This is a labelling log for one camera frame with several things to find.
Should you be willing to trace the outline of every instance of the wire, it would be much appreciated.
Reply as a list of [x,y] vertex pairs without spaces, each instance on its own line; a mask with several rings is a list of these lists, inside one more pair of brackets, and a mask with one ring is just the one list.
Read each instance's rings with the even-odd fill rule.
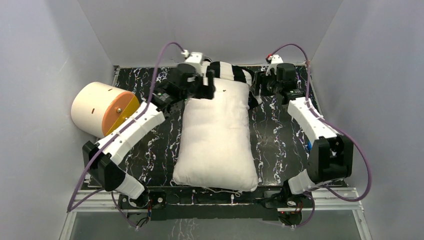
[[[136,120],[138,120],[143,114],[145,114],[147,112],[147,109],[149,108],[150,102],[152,101],[152,97],[153,97],[153,90],[155,89],[155,84],[156,84],[156,77],[158,75],[158,68],[159,68],[159,64],[161,63],[161,59],[162,56],[164,55],[165,50],[167,49],[168,46],[170,45],[177,45],[177,47],[179,47],[179,49],[184,52],[184,48],[178,44],[175,41],[172,42],[168,42],[167,44],[165,44],[162,49],[159,52],[159,55],[157,56],[157,60],[156,60],[156,64],[154,66],[153,69],[153,76],[151,78],[151,83],[150,83],[150,91],[148,94],[148,99],[147,99],[147,105],[146,107],[143,109],[143,111],[138,114],[135,119],[132,119],[127,125],[123,126],[123,128],[119,131],[119,133],[121,134],[123,131],[125,131],[128,127],[130,127],[133,123],[136,122]],[[96,158],[103,152],[103,150],[105,150],[116,138],[118,137],[118,134],[113,135],[109,141],[106,142],[105,145],[103,145],[95,154],[94,156],[90,159],[90,161],[87,163],[87,166],[85,166],[84,171],[82,172],[81,176],[79,177],[78,183],[75,186],[75,189],[73,190],[72,196],[70,197],[69,200],[69,204],[67,206],[67,211],[71,212],[72,210],[74,210],[77,206],[79,206],[83,201],[85,201],[86,199],[88,199],[89,197],[91,197],[92,195],[100,192],[93,192],[91,194],[89,194],[86,198],[82,199],[81,201],[79,201],[77,204],[75,204],[74,206],[72,206],[72,204],[75,201],[75,197],[77,196],[78,190],[81,188],[81,186],[83,185],[84,179],[86,177],[87,172],[89,171],[91,165],[93,164],[93,162],[96,160]],[[115,204],[117,206],[117,209],[123,214],[123,212],[121,211],[121,209],[118,207],[117,204]]]
[[314,213],[315,213],[315,200],[314,200],[314,198],[312,197],[312,194],[311,195],[309,195],[309,194],[307,194],[307,193],[304,193],[303,194],[304,196],[306,196],[307,198],[309,198],[311,201],[312,201],[312,211],[310,212],[310,215],[309,215],[309,217],[304,221],[304,222],[302,222],[301,224],[299,224],[299,225],[295,225],[294,227],[295,228],[298,228],[298,227],[302,227],[302,226],[305,226],[311,219],[312,219],[312,216],[314,215]]
[[242,195],[242,193],[240,191],[227,191],[227,190],[215,191],[215,190],[212,190],[212,189],[210,189],[208,187],[203,187],[203,188],[206,189],[206,190],[209,190],[209,191],[211,191],[213,193],[216,193],[216,194],[217,193],[230,193],[230,194],[234,194],[237,198],[239,198]]
[[298,213],[302,212],[302,209],[304,209],[304,202],[303,201],[300,202],[300,209],[299,209]]
[[144,220],[144,221],[146,221],[146,220],[147,220],[147,217],[143,217],[142,219],[140,219],[140,221],[138,221],[138,222],[137,222],[137,226],[138,226],[138,225],[139,225],[139,224],[140,224],[143,220]]
[[110,194],[112,195],[112,200],[113,200],[113,203],[115,204],[115,207],[116,207],[116,209],[119,211],[119,213],[121,214],[121,216],[128,222],[128,224],[131,226],[131,227],[134,227],[134,228],[136,228],[136,229],[138,229],[139,228],[139,226],[137,225],[137,224],[135,224],[133,221],[131,221],[128,217],[127,217],[127,215],[122,211],[122,209],[118,206],[118,203],[117,203],[117,201],[115,200],[115,196],[114,196],[114,192],[113,191],[111,191],[110,192]]
[[311,66],[309,63],[309,59],[308,56],[305,52],[305,50],[303,48],[301,48],[299,45],[295,44],[295,43],[289,43],[289,44],[285,44],[282,45],[280,47],[278,47],[273,53],[271,53],[272,55],[274,55],[276,52],[278,52],[280,49],[287,47],[287,46],[295,46],[297,47],[300,51],[302,51],[304,58],[305,58],[305,62],[306,62],[306,67],[307,67],[307,81],[306,81],[306,105],[309,108],[310,112],[317,117],[318,120],[320,120],[322,123],[326,124],[327,126],[333,128],[334,130],[336,130],[337,132],[345,135],[349,140],[352,141],[352,143],[356,146],[356,148],[359,151],[359,154],[361,155],[363,162],[365,163],[365,167],[366,167],[366,172],[368,174],[368,183],[366,184],[366,188],[365,191],[363,192],[363,194],[359,197],[356,198],[348,198],[348,197],[344,197],[339,195],[337,192],[335,192],[334,190],[332,190],[331,188],[329,188],[328,186],[323,186],[323,188],[326,188],[328,191],[330,191],[332,194],[334,194],[336,197],[338,197],[341,200],[347,201],[347,202],[358,202],[361,201],[362,199],[364,199],[368,193],[370,192],[371,189],[371,184],[373,181],[373,177],[371,174],[371,167],[370,167],[370,162],[368,161],[367,156],[365,155],[363,149],[360,147],[359,143],[348,133],[346,133],[345,131],[343,131],[342,129],[338,128],[337,126],[335,126],[334,124],[326,121],[325,119],[323,119],[320,115],[318,115],[315,111],[314,108],[311,106],[311,103],[309,102],[309,91],[310,91],[310,84],[311,84]]
[[279,218],[279,220],[287,227],[287,226],[291,226],[292,225],[292,223],[288,220],[288,219],[285,219],[284,217],[282,217],[282,216],[279,216],[278,217]]
[[298,204],[296,204],[296,209],[295,209],[292,213],[296,213],[296,212],[297,212],[297,210],[298,210],[298,207],[299,207],[299,203],[298,203]]
[[143,227],[144,224],[147,224],[149,222],[149,219],[146,218],[146,220],[144,220],[144,222],[140,225],[140,228]]

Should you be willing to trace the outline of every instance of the striped cloth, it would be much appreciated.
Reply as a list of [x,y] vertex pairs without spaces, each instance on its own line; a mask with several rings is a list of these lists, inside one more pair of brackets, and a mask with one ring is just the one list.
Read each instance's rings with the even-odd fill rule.
[[[203,62],[202,72],[206,73],[208,70],[215,71],[215,78],[242,82],[249,85],[249,87],[252,87],[253,79],[255,78],[255,73],[252,70],[223,61]],[[252,91],[249,91],[249,110],[259,106],[261,103],[261,96],[255,96]]]

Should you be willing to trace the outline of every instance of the beige cylinder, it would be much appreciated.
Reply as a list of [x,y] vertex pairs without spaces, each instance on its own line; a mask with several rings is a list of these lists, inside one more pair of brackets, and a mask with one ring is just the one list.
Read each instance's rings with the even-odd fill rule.
[[70,115],[78,128],[103,138],[119,127],[139,106],[132,92],[92,82],[75,97]]

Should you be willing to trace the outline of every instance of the black marbled surface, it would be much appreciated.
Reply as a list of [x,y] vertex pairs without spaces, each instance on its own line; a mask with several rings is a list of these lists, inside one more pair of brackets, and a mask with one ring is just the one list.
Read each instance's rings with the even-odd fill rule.
[[[248,67],[253,71],[266,66]],[[158,71],[157,81],[167,78],[170,67]],[[307,71],[297,66],[298,84],[306,89]],[[132,91],[139,101],[149,94],[153,68],[122,68],[116,87]],[[310,95],[315,105],[313,94]],[[262,97],[263,103],[249,111],[250,142],[259,185],[278,186],[305,169],[308,140],[278,97]],[[127,154],[120,167],[148,186],[171,186],[178,159],[183,112],[178,112],[146,135]]]

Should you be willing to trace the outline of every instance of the gray wall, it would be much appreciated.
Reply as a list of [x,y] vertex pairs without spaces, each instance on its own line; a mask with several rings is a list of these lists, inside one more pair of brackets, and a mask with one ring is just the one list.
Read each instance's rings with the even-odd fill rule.
[[[324,116],[371,162],[362,202],[374,239],[423,239],[424,2],[344,0],[312,60]],[[352,185],[366,185],[354,159]]]
[[[298,43],[312,57],[342,0],[78,0],[114,65],[154,66],[177,41],[233,64],[259,64],[278,46]],[[280,52],[303,62],[294,47]],[[181,61],[175,47],[163,66]]]
[[0,239],[58,239],[92,137],[70,117],[113,66],[77,0],[0,3]]

